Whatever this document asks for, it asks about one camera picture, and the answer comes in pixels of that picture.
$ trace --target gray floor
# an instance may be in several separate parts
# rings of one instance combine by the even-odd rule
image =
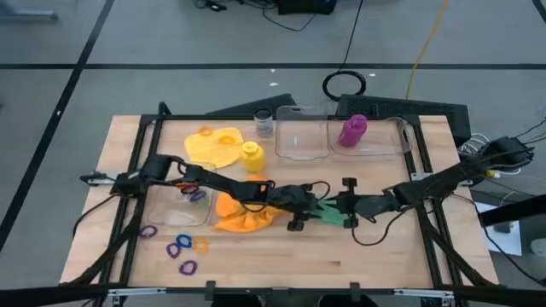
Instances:
[[[12,1],[54,9],[61,20],[0,24],[0,63],[75,63],[104,0]],[[195,9],[189,0],[116,0],[89,63],[335,63],[342,60],[356,0],[340,0],[330,16],[317,16],[303,32],[288,32],[238,3],[228,11]],[[349,62],[411,63],[441,5],[426,0],[371,0],[364,4]],[[291,26],[308,16],[276,16]],[[425,63],[546,63],[546,24],[531,1],[452,1]],[[71,227],[87,188],[78,176],[94,169],[115,114],[154,112],[166,101],[174,113],[206,113],[282,93],[302,105],[325,102],[328,69],[84,70],[63,114],[26,202],[0,254],[0,288],[54,285],[61,275]],[[409,70],[361,70],[370,96],[403,97]],[[0,70],[0,217],[9,206],[71,71]],[[546,115],[545,70],[424,70],[412,98],[466,104],[473,132],[514,135]],[[353,92],[352,79],[331,88]],[[546,171],[546,142],[522,175]],[[514,176],[502,182],[542,194],[544,182]],[[498,191],[487,183],[480,189]],[[543,223],[537,219],[535,224]],[[533,228],[536,237],[544,228]],[[533,287],[500,255],[493,260],[502,283]],[[546,260],[518,258],[536,276]],[[375,298],[381,306],[411,305]],[[128,300],[128,306],[203,305],[199,296]]]

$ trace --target wooden tabletop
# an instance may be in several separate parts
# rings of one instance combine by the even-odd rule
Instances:
[[[139,116],[113,117],[96,167],[98,171],[126,171],[138,122]],[[457,163],[459,160],[445,117],[423,116],[421,122],[433,169],[441,171]],[[320,162],[287,163],[275,155],[274,137],[267,140],[257,138],[252,121],[166,121],[158,153],[175,154],[189,160],[184,139],[202,125],[214,129],[236,127],[246,141],[258,141],[268,160],[263,173],[279,186],[325,180],[332,185],[331,193],[337,194],[345,190],[341,185],[342,177],[356,177],[358,194],[380,194],[385,187],[409,180],[402,154],[387,159],[351,160],[330,154]],[[150,125],[145,144],[149,143],[152,129],[153,125]],[[372,122],[370,129],[383,130],[386,137],[397,133],[392,123]],[[148,152],[146,146],[141,164]],[[413,154],[420,169],[416,146],[413,146]],[[224,167],[218,173],[237,180],[244,180],[247,174],[241,163]],[[90,188],[84,211],[107,198],[109,189],[105,186]],[[466,188],[459,188],[456,193],[470,196]],[[172,201],[177,194],[174,188],[150,188],[144,216],[155,206]],[[79,276],[106,248],[118,205],[117,200],[111,201],[79,225],[61,281]],[[444,202],[444,209],[455,249],[482,276],[497,282],[473,206],[465,200],[450,197]],[[357,237],[367,242],[379,239],[386,223],[395,214],[379,215],[376,224],[362,219],[356,229]],[[289,215],[279,217],[266,229],[248,234],[215,230],[210,223],[197,228],[159,226],[155,237],[137,242],[130,286],[204,287],[206,281],[216,281],[216,287],[348,288],[350,282],[359,282],[363,288],[433,287],[414,211],[407,212],[393,224],[384,242],[370,247],[356,244],[348,229],[318,221],[305,223],[302,232],[288,232],[289,218]],[[148,224],[146,218],[142,220],[144,224]],[[166,254],[166,245],[174,242],[181,233],[207,238],[209,251],[183,250],[177,259],[171,259]],[[123,251],[124,247],[115,258],[111,281],[118,280]],[[438,248],[437,252],[444,283],[450,283],[445,257]],[[199,264],[195,275],[178,273],[178,266],[186,260],[195,260]]]

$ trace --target yellow ring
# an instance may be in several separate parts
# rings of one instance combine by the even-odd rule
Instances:
[[[191,247],[196,252],[208,252],[208,240],[203,237],[194,237]]]
[[[218,142],[222,145],[233,145],[235,144],[235,139],[231,136],[221,136],[218,138]]]
[[[212,129],[211,127],[203,126],[197,130],[197,133],[201,136],[210,136],[212,134]]]

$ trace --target yellow cable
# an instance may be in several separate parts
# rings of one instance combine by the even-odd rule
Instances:
[[[427,41],[423,45],[423,48],[421,49],[421,52],[419,52],[419,55],[417,56],[417,59],[415,59],[415,62],[413,63],[413,67],[411,67],[411,74],[409,76],[409,81],[408,81],[408,89],[406,90],[406,100],[408,100],[410,98],[411,85],[413,84],[413,79],[414,79],[414,76],[415,76],[415,72],[417,71],[417,67],[419,66],[419,63],[421,62],[421,58],[427,52],[428,45],[433,40],[434,35],[436,34],[436,31],[440,27],[440,23],[442,23],[442,19],[444,18],[445,10],[447,9],[449,4],[450,4],[450,0],[444,0],[444,4],[442,4],[442,8],[440,8],[440,11],[438,12],[438,16],[436,16],[436,21],[434,21],[434,26],[433,26],[432,30],[430,31],[430,34],[428,34]]]

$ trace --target yellow cloth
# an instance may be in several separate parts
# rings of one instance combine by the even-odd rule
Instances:
[[[233,143],[226,144],[219,141],[222,137],[230,137]],[[244,142],[241,132],[237,128],[222,128],[212,130],[208,135],[193,134],[184,141],[184,146],[193,163],[207,162],[216,168],[235,163],[241,154]]]
[[[249,176],[247,180],[263,181],[265,179]],[[247,205],[251,210],[258,210],[261,205]],[[282,210],[266,206],[260,212],[250,212],[226,193],[218,195],[216,200],[216,213],[220,217],[216,223],[216,229],[228,230],[234,233],[246,233],[269,226],[273,219],[282,213]]]

